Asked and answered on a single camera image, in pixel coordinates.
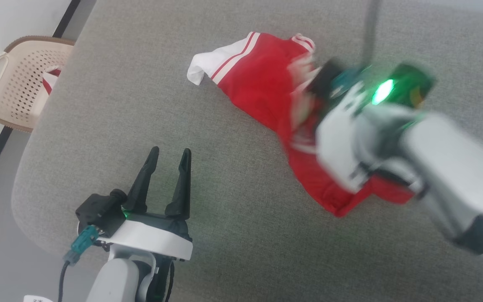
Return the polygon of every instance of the red and white clothing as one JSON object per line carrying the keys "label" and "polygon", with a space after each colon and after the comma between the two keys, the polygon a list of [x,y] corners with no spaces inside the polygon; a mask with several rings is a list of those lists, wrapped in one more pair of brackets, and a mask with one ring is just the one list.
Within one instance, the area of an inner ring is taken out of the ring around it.
{"label": "red and white clothing", "polygon": [[[294,61],[306,61],[313,52],[314,42],[301,34],[282,40],[271,34],[251,32],[234,44],[196,54],[187,78],[199,85],[206,73],[236,107],[274,130],[295,176],[312,198],[336,216],[345,215],[372,193],[391,202],[405,203],[411,193],[381,178],[371,178],[360,192],[351,194],[322,170],[314,154],[292,147],[293,96],[299,93],[294,92],[299,79],[291,66]],[[308,61],[314,69],[311,58]]]}
{"label": "red and white clothing", "polygon": [[57,82],[57,79],[61,75],[61,66],[54,65],[46,68],[42,73],[42,86],[46,90],[46,93],[50,95],[52,93],[53,86]]}

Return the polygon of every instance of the white stripe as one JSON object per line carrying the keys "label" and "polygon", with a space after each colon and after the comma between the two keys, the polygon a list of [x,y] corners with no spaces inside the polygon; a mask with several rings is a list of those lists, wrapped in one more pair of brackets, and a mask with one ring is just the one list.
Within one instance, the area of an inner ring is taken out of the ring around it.
{"label": "white stripe", "polygon": [[258,37],[259,36],[260,36],[260,33],[257,33],[257,32],[254,33],[253,38],[249,42],[249,46],[247,46],[247,49],[245,50],[245,52],[243,52],[242,54],[234,57],[226,65],[224,65],[221,68],[221,70],[213,78],[213,82],[214,83],[219,84],[219,82],[223,79],[223,77],[226,76],[226,74],[228,74],[228,72],[230,71],[230,69],[232,69],[232,67],[234,67],[234,65],[236,65],[236,63],[238,63],[239,60],[241,60],[243,57],[245,57],[249,53],[251,53],[251,51],[253,50],[255,44],[257,43],[257,40],[258,40]]}
{"label": "white stripe", "polygon": [[315,45],[316,45],[316,44],[314,44],[314,41],[312,41],[310,38],[307,38],[306,36],[303,36],[301,34],[299,34],[299,36],[297,36],[297,38],[299,38],[299,40],[307,42],[309,44],[310,48],[312,48],[312,51],[314,51],[314,48],[315,48]]}
{"label": "white stripe", "polygon": [[313,52],[312,47],[310,47],[310,45],[309,45],[307,42],[300,40],[300,39],[299,39],[297,36],[293,36],[293,37],[292,37],[292,41],[294,41],[294,42],[296,42],[297,44],[299,44],[299,45],[301,45],[301,46],[305,47],[305,48],[306,48],[306,50],[308,50],[309,52],[311,52],[311,53]]}

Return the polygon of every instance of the laundry basket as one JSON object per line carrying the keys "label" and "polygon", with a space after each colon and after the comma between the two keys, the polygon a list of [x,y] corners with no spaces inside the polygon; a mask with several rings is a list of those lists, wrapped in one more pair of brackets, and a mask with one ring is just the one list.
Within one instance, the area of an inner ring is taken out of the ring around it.
{"label": "laundry basket", "polygon": [[65,65],[74,42],[49,36],[25,36],[0,55],[0,124],[31,132],[48,93],[42,88],[44,70]]}

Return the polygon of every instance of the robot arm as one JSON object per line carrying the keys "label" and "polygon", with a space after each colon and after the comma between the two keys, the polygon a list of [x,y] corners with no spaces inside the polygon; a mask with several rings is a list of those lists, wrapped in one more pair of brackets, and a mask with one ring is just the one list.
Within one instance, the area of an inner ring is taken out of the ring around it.
{"label": "robot arm", "polygon": [[[362,106],[361,87],[341,103]],[[318,126],[322,167],[353,193],[372,174],[408,186],[448,240],[483,255],[483,143],[437,113],[392,103],[344,108]]]}
{"label": "robot arm", "polygon": [[[87,302],[167,302],[174,261],[191,259],[193,240],[186,223],[190,217],[191,151],[185,149],[182,154],[180,176],[164,214],[149,213],[146,207],[158,156],[159,148],[154,147],[128,195],[119,189],[108,196],[93,194],[75,211],[78,232],[94,226],[99,234],[94,244],[109,252]],[[132,256],[148,263],[132,260]]]}

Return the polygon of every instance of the gray sofa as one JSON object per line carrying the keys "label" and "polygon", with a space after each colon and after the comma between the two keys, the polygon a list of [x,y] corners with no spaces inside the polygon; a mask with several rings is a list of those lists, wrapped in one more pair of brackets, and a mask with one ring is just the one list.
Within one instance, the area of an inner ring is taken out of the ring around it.
{"label": "gray sofa", "polygon": [[[172,197],[193,151],[193,258],[178,263],[172,301],[483,301],[483,260],[445,242],[414,200],[370,198],[345,218],[294,178],[275,134],[186,70],[196,53],[249,31],[316,43],[323,63],[354,64],[366,0],[102,0],[23,154],[12,208],[23,232],[63,255],[74,210],[92,193],[128,191],[160,147],[148,204]],[[483,139],[483,15],[384,0],[376,73],[404,60],[439,82],[428,109]],[[91,248],[79,265],[99,269]]]}

